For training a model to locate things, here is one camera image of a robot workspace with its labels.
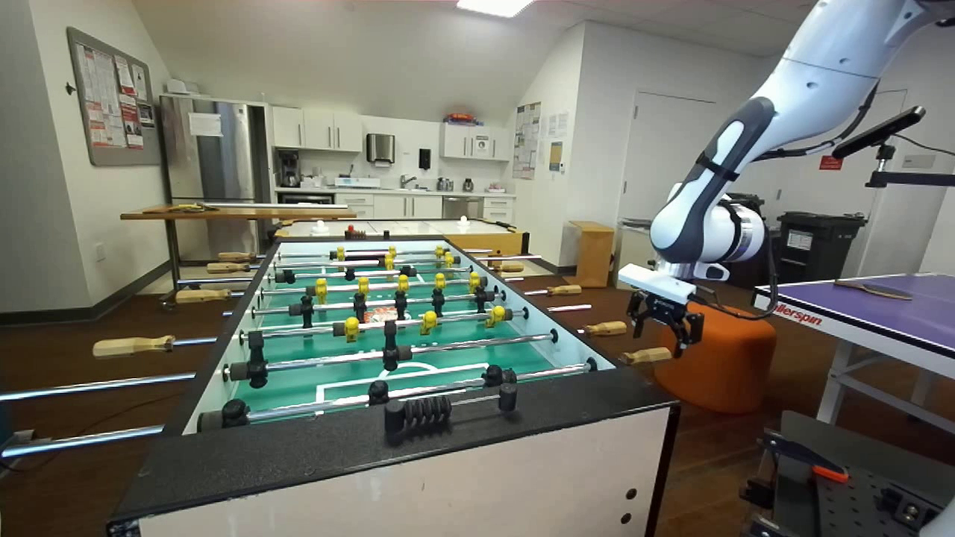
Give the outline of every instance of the orange chair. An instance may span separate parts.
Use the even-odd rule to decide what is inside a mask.
[[[690,310],[704,316],[704,338],[681,358],[652,368],[657,386],[707,411],[754,411],[763,399],[776,329],[766,320],[736,320],[704,304]],[[667,332],[652,338],[660,347],[673,347]]]

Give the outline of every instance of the purple table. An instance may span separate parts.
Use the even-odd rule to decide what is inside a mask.
[[[766,287],[757,287],[754,308],[769,308]],[[839,419],[846,387],[955,432],[955,422],[925,410],[930,380],[955,380],[955,278],[904,274],[782,284],[772,314],[839,340],[816,422],[831,423]],[[918,383],[906,399],[852,375],[882,358],[918,368]]]

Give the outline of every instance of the countertop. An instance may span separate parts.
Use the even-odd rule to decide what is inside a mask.
[[[512,195],[481,195],[481,192],[419,192],[419,187],[275,187],[275,195],[369,195],[369,198],[493,198],[512,201]]]

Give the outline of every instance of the ceiling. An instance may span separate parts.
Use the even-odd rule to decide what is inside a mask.
[[[172,79],[209,95],[436,119],[497,117],[561,37],[603,22],[776,56],[812,0],[537,0],[497,22],[455,0],[130,0]]]

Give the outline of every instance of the wall poster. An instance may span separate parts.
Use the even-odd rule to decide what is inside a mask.
[[[540,134],[540,102],[516,108],[512,177],[534,179]]]
[[[146,62],[67,26],[67,56],[93,167],[157,164]]]

